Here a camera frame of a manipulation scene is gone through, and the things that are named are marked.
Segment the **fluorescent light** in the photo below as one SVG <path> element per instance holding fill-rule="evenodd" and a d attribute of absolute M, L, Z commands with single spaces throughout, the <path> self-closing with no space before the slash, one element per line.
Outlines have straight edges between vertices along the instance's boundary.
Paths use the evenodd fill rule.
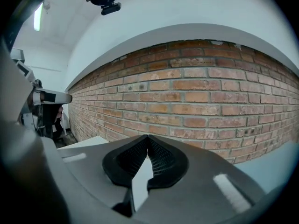
<path fill-rule="evenodd" d="M 41 4 L 38 7 L 38 9 L 34 12 L 34 30 L 38 32 L 41 26 L 42 9 L 43 9 L 43 4 Z"/>

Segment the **brick wall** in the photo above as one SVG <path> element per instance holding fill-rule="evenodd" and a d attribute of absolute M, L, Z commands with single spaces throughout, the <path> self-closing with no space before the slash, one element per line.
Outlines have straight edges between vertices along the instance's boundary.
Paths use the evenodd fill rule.
<path fill-rule="evenodd" d="M 90 73 L 70 94 L 78 141 L 153 133 L 232 163 L 298 141 L 298 77 L 265 54 L 227 42 L 142 49 Z"/>

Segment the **ceiling light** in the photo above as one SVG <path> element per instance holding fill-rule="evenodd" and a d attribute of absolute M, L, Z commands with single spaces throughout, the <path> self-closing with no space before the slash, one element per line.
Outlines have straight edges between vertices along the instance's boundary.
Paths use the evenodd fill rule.
<path fill-rule="evenodd" d="M 40 31 L 43 4 L 34 12 L 34 30 Z"/>

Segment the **ceiling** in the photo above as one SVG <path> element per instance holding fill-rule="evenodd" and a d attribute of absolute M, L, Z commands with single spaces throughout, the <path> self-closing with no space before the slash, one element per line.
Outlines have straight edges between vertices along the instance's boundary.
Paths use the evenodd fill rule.
<path fill-rule="evenodd" d="M 86 28 L 101 12 L 99 6 L 85 0 L 46 0 L 44 4 L 50 4 L 50 8 L 42 11 L 40 32 L 33 28 L 32 14 L 24 22 L 18 41 L 28 41 L 34 45 L 51 42 L 72 51 Z"/>

